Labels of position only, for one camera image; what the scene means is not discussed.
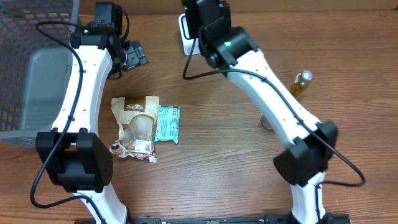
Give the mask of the brown snack packet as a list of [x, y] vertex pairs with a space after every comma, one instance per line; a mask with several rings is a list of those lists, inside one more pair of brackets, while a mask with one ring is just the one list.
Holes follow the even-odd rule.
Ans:
[[111, 110], [119, 125], [118, 140], [109, 150], [121, 157], [133, 157], [155, 163], [154, 146], [159, 97], [118, 97], [111, 100]]

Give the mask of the teal snack bar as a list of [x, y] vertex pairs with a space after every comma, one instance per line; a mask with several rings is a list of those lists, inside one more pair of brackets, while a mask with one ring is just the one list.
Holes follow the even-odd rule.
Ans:
[[155, 142], [173, 141], [178, 144], [180, 128], [180, 107], [159, 106]]

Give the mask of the green lidded jar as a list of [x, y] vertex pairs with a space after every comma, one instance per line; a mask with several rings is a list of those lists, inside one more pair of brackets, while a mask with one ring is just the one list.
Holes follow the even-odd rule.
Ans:
[[261, 116], [261, 124], [268, 130], [273, 130], [274, 129], [272, 127], [272, 125], [270, 124], [270, 122], [267, 120], [267, 118], [264, 115]]

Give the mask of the yellow liquid bottle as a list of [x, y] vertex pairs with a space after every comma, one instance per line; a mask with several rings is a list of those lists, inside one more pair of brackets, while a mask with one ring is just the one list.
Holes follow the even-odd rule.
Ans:
[[309, 70], [300, 72], [291, 84], [289, 91], [295, 97], [299, 99], [302, 93], [309, 87], [313, 78], [313, 73]]

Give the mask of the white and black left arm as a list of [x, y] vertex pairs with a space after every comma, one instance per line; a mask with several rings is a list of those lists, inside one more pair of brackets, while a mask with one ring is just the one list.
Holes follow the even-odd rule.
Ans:
[[131, 213], [111, 184], [113, 156], [98, 136], [104, 84], [147, 63], [141, 43], [128, 40], [127, 12], [113, 2], [97, 2], [95, 19], [74, 23], [69, 43], [73, 65], [61, 109], [50, 131], [39, 132], [35, 148], [41, 174], [81, 200], [94, 223], [131, 223]]

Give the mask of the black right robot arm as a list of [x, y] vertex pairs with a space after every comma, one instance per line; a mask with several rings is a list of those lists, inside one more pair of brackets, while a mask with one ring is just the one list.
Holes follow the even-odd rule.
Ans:
[[338, 129], [322, 123], [286, 89], [270, 68], [256, 41], [233, 27], [225, 1], [183, 0], [189, 37], [216, 72], [240, 87], [268, 120], [285, 150], [274, 158], [278, 173], [290, 184], [292, 223], [327, 223], [322, 189]]

